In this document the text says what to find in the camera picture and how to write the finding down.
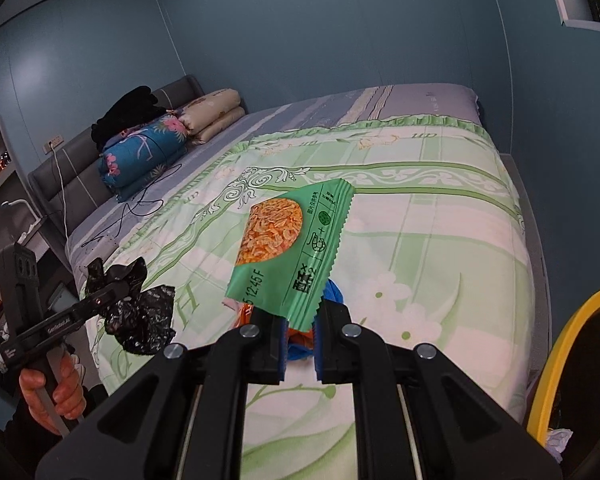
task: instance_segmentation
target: power outlet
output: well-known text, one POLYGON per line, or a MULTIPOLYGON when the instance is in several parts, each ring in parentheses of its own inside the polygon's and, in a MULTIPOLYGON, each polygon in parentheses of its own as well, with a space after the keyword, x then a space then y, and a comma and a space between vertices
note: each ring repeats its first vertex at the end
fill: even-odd
POLYGON ((42 149, 45 153, 50 153, 51 148, 56 148, 57 146, 60 146, 60 144, 62 144, 63 142, 64 139, 62 138, 62 135, 58 135, 55 136, 53 139, 49 139, 47 142, 45 142, 42 145, 42 149))

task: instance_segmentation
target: headboard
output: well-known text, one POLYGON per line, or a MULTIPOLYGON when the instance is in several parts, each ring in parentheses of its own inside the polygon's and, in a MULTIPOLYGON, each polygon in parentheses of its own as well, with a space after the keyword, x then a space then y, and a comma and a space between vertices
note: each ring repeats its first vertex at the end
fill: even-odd
MULTIPOLYGON (((204 95, 200 84, 192 75, 186 75, 158 88, 153 94, 158 98, 157 105, 167 109, 178 108, 204 95)), ((87 216, 111 198, 112 194, 98 174, 100 154, 91 140, 91 127, 58 146, 56 155, 64 184, 66 226, 71 234, 87 216)), ((52 156, 29 173, 29 185, 42 213, 49 215, 64 237, 60 178, 52 156)))

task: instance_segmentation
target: finger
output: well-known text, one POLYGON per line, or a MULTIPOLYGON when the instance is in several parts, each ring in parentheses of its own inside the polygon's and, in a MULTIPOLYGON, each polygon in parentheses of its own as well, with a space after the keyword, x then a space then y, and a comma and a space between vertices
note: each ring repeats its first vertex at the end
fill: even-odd
POLYGON ((82 387, 78 386, 66 400, 58 403, 56 406, 56 412, 58 412, 58 415, 64 416, 66 413, 69 413, 71 410, 76 408, 83 399, 84 394, 82 392, 82 387))
POLYGON ((76 406, 74 409, 72 409, 70 412, 68 412, 64 416, 64 418, 67 418, 69 420, 74 420, 82 415, 82 412, 84 411, 84 409, 86 407, 87 407, 87 401, 84 398, 82 398, 82 400, 80 401, 80 404, 78 404, 78 406, 76 406))
POLYGON ((35 390, 36 388, 42 388, 45 385, 45 375, 38 370, 29 370, 23 368, 20 372, 20 389, 21 390, 35 390))
POLYGON ((62 359, 60 359, 60 375, 62 375, 63 379, 66 379, 74 370, 74 361, 71 359, 71 356, 65 352, 62 359))
POLYGON ((54 390, 54 402, 61 404, 67 400, 71 394, 75 391, 75 387, 80 382, 80 374, 74 370, 67 377, 62 379, 60 384, 54 390))
POLYGON ((31 418, 33 418, 33 420, 35 420, 40 426, 45 428, 47 431, 50 431, 51 433, 56 435, 60 435, 60 432, 56 430, 56 427, 51 422, 51 419, 46 414, 46 412, 44 414, 41 414, 34 412, 31 408, 29 408, 29 413, 31 414, 31 418))
POLYGON ((37 413, 45 413, 45 407, 42 405, 42 401, 36 391, 22 386, 22 375, 20 376, 20 389, 22 390, 22 397, 30 410, 37 413))

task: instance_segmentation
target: screw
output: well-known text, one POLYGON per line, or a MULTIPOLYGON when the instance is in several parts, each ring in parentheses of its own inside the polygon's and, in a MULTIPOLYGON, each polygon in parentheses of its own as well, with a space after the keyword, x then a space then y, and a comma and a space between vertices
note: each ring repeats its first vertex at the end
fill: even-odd
POLYGON ((416 353, 423 359, 433 359, 436 354, 436 347, 429 343, 422 343, 416 346, 416 353))
POLYGON ((178 359, 184 354, 185 348, 178 343, 171 343, 164 347, 162 353, 167 359, 178 359))
POLYGON ((240 335, 242 337, 256 337, 260 333, 260 329, 257 325, 242 325, 240 327, 240 335))
POLYGON ((342 327, 342 333, 346 337, 358 337, 362 334, 362 328, 360 325, 356 325, 355 323, 349 323, 342 327))

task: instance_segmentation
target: green snack package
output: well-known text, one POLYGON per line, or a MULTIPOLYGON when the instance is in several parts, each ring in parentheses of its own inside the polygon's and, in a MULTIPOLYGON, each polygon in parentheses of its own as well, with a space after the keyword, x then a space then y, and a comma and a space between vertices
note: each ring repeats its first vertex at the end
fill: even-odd
POLYGON ((310 330, 354 192, 335 178, 253 205, 226 296, 310 330))

